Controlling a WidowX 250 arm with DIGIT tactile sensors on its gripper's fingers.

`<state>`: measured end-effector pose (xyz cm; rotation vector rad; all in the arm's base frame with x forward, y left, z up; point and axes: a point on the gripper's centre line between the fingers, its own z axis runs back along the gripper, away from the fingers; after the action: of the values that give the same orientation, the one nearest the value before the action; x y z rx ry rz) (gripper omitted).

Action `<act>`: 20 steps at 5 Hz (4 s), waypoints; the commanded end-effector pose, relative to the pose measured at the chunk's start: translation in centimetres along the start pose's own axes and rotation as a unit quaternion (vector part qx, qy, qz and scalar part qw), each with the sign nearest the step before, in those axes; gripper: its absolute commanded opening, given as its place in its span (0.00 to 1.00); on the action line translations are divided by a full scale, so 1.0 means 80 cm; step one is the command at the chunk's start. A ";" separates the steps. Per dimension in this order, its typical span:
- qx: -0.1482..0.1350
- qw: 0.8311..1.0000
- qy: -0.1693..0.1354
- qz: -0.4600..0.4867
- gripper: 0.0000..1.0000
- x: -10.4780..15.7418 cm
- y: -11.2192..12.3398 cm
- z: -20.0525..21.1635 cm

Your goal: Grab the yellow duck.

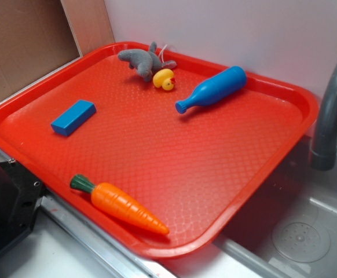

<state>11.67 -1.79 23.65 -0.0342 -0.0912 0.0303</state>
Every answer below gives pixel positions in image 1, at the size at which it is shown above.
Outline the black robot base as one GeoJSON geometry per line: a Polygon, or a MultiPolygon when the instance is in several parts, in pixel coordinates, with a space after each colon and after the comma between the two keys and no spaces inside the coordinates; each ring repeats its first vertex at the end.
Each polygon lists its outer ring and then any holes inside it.
{"type": "Polygon", "coordinates": [[[43,182],[19,162],[0,162],[0,257],[34,228],[43,182]]]}

